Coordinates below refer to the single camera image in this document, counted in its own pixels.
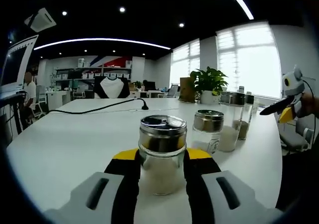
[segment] led light strip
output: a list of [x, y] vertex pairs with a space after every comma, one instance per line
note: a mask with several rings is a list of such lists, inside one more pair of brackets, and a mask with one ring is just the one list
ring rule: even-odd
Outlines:
[[75, 42], [75, 41], [124, 41], [124, 42], [131, 42], [131, 43], [137, 43], [137, 44], [148, 45], [148, 46], [155, 46], [155, 47], [159, 47], [159, 48], [170, 50], [170, 48], [166, 47], [166, 46], [160, 46], [160, 45], [151, 44], [151, 43], [142, 42], [142, 41], [132, 41], [132, 40], [114, 39], [114, 38], [81, 38], [81, 39], [57, 41], [57, 42], [49, 43], [49, 44], [46, 44], [46, 45], [43, 45], [43, 46], [35, 47], [34, 50], [38, 50], [38, 49], [41, 49], [41, 48], [44, 48], [44, 47], [54, 46], [54, 45], [58, 45], [58, 44], [62, 44], [62, 43], [67, 43], [67, 42]]
[[254, 17], [251, 14], [251, 12], [250, 12], [249, 8], [247, 7], [247, 5], [245, 4], [245, 2], [243, 0], [236, 0], [236, 1], [241, 6], [241, 8], [244, 10], [244, 12], [246, 13], [246, 15], [249, 18], [249, 20], [253, 20]]

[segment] person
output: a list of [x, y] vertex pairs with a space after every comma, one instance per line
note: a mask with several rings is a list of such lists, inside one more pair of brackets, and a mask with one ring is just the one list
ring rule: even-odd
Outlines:
[[31, 109], [34, 109], [32, 104], [35, 103], [36, 99], [36, 85], [32, 80], [32, 74], [30, 72], [25, 73], [24, 81], [23, 90], [25, 91], [25, 99], [24, 104], [20, 107], [20, 121], [23, 129], [26, 129], [28, 127], [27, 120], [32, 114]]

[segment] white flower pot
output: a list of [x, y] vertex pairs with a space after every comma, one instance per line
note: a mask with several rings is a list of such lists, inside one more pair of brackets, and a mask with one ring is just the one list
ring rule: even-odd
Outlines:
[[218, 104], [220, 96], [213, 96], [212, 91], [202, 91], [200, 95], [200, 103], [205, 105]]

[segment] potted plant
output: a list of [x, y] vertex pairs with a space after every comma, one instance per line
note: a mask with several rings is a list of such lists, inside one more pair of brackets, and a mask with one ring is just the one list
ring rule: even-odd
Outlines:
[[139, 81], [134, 81], [133, 84], [134, 84], [136, 89], [141, 89], [142, 88], [142, 83], [139, 82]]
[[213, 68], [207, 67], [207, 71], [192, 71], [190, 76], [194, 80], [194, 89], [200, 94], [202, 104], [215, 104], [220, 99], [220, 94], [228, 83], [224, 80], [225, 74]]

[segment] table surface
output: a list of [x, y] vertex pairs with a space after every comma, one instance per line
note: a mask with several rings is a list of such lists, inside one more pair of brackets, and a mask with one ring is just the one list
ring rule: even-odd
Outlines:
[[[75, 100], [60, 110], [81, 112], [123, 100]], [[137, 100], [82, 115], [52, 112], [14, 139], [7, 148], [9, 160], [35, 205], [41, 211], [60, 208], [68, 202], [71, 190], [93, 173], [103, 172], [115, 154], [136, 148], [141, 118], [168, 114], [186, 120], [187, 143], [191, 144], [195, 111], [220, 108], [183, 103], [177, 99], [150, 98], [145, 101], [150, 108], [148, 111], [141, 110], [143, 102]], [[247, 139], [238, 141], [233, 152], [217, 151], [213, 158], [222, 171], [230, 170], [249, 185], [265, 207], [275, 207], [281, 185], [282, 153], [273, 115], [253, 115]], [[185, 190], [174, 195], [140, 198], [135, 222], [150, 221], [191, 223]]]

